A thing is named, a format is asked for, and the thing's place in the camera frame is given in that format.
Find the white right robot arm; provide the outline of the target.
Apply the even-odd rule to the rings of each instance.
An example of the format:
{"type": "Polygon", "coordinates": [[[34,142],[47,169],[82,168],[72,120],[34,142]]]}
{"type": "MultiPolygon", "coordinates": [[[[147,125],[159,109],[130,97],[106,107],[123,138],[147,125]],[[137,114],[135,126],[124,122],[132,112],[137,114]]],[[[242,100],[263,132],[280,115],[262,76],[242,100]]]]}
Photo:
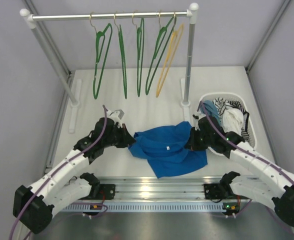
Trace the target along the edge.
{"type": "Polygon", "coordinates": [[[281,221],[294,227],[294,174],[264,158],[239,134],[224,132],[215,117],[201,114],[193,118],[196,124],[185,148],[194,152],[213,149],[253,175],[246,177],[235,171],[224,174],[217,185],[218,197],[246,197],[273,210],[281,221]]]}

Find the blue tank top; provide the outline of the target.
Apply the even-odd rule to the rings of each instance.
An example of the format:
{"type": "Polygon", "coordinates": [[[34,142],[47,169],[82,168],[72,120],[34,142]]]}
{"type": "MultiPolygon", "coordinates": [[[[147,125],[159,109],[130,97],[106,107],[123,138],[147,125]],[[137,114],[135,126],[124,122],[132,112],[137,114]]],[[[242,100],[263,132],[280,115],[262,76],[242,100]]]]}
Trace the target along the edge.
{"type": "Polygon", "coordinates": [[[177,177],[195,172],[208,164],[206,151],[185,148],[190,137],[188,121],[134,133],[135,143],[128,147],[133,157],[147,160],[155,176],[177,177]]]}

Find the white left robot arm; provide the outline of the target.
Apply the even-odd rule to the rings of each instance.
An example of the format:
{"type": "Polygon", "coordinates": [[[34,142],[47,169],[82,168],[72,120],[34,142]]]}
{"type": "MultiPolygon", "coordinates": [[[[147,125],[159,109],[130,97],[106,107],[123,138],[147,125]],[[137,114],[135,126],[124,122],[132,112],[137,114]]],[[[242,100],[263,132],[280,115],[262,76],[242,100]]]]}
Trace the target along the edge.
{"type": "Polygon", "coordinates": [[[102,117],[94,129],[76,142],[67,156],[30,186],[21,185],[14,193],[13,216],[31,233],[46,229],[54,216],[73,202],[94,199],[100,194],[100,181],[85,169],[106,148],[124,149],[136,140],[118,117],[102,117]]]}

